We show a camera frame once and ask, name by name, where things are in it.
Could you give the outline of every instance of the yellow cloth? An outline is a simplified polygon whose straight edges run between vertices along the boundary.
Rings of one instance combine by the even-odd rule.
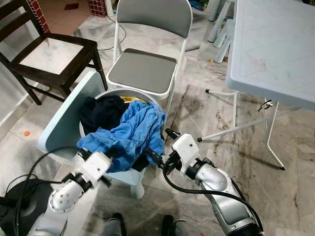
[[[127,97],[127,96],[120,96],[120,98],[125,102],[125,103],[130,103],[134,100],[140,100],[141,102],[147,103],[146,101],[137,98],[137,97]]]

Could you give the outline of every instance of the chair seat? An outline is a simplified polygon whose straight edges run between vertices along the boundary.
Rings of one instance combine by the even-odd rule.
[[[22,76],[54,88],[69,82],[71,74],[85,67],[95,47],[97,44],[91,40],[47,33],[23,49],[10,67]]]
[[[153,93],[166,93],[176,59],[136,49],[126,49],[107,75],[109,82]]]

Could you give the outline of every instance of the dark wooden chair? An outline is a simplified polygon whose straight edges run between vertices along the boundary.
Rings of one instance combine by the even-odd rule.
[[[39,37],[12,61],[0,52],[0,61],[17,78],[37,105],[41,105],[41,101],[33,90],[63,102],[71,93],[70,86],[87,66],[95,68],[100,73],[107,90],[96,42],[68,35],[44,33],[26,0],[12,0],[0,7],[0,20],[20,7],[23,7],[25,12],[0,29],[0,42],[29,20],[38,31]],[[23,77],[58,90],[64,99],[28,84]]]

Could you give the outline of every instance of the red brick wall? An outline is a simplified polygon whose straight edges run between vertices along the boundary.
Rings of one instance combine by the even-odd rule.
[[[37,0],[28,0],[28,3],[30,5],[31,10],[33,11],[35,17],[37,18],[37,20],[41,24],[41,27],[43,28],[44,32],[50,33],[47,21],[43,15],[42,10],[39,7],[38,1]]]
[[[105,17],[106,16],[106,7],[104,0],[88,0],[90,12],[92,15]]]

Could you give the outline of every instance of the blue towel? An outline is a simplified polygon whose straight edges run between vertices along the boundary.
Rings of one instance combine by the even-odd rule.
[[[127,171],[146,147],[159,155],[164,154],[164,141],[160,133],[165,120],[166,114],[157,104],[135,100],[124,112],[119,126],[110,131],[99,128],[95,133],[80,139],[77,146],[104,153],[114,148],[117,152],[107,172]]]

